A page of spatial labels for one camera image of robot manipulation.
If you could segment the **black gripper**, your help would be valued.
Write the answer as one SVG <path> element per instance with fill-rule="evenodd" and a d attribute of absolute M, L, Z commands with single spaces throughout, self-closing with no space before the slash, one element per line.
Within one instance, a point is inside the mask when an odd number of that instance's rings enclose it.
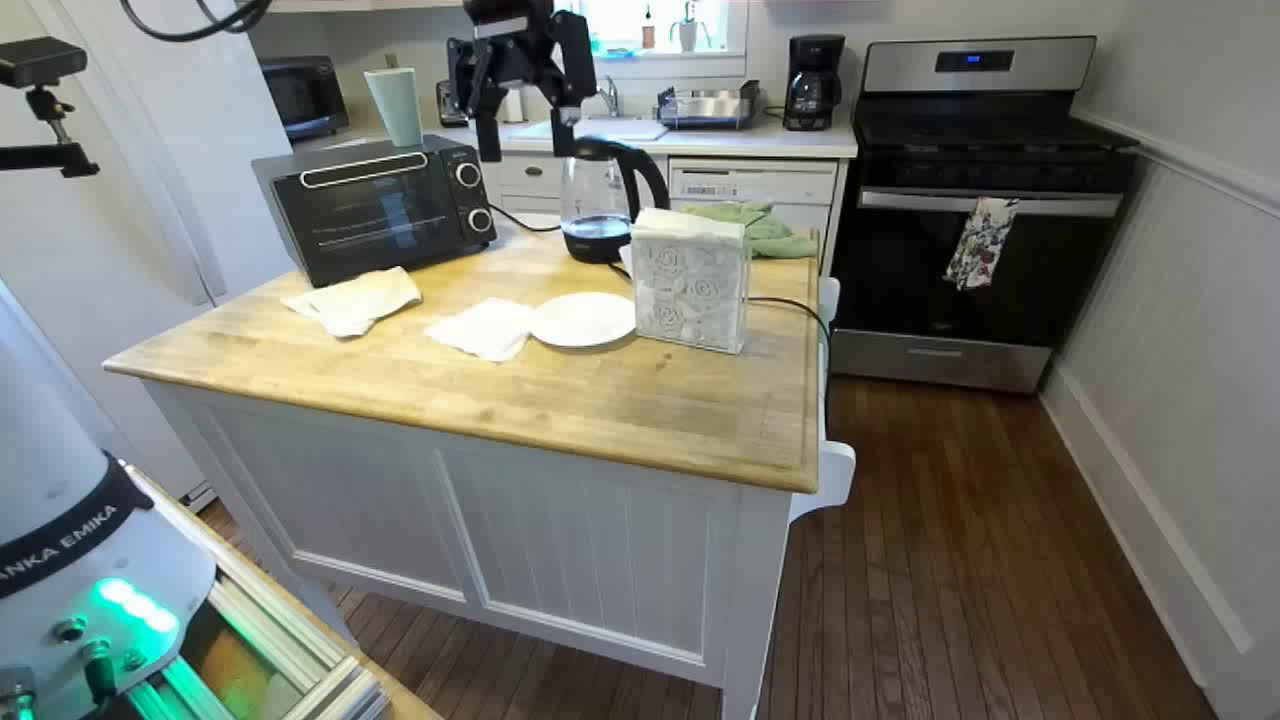
<path fill-rule="evenodd" d="M 542 87 L 553 154 L 574 156 L 582 104 L 596 92 L 588 22 L 553 0 L 466 0 L 468 37 L 448 39 L 448 86 L 483 161 L 501 156 L 495 111 L 512 87 Z"/>

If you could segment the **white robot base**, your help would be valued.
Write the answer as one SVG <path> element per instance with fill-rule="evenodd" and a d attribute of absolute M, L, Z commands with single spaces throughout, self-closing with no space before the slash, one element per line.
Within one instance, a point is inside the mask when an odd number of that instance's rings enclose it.
<path fill-rule="evenodd" d="M 93 442 L 0 307 L 0 712 L 84 720 L 161 675 L 215 560 Z"/>

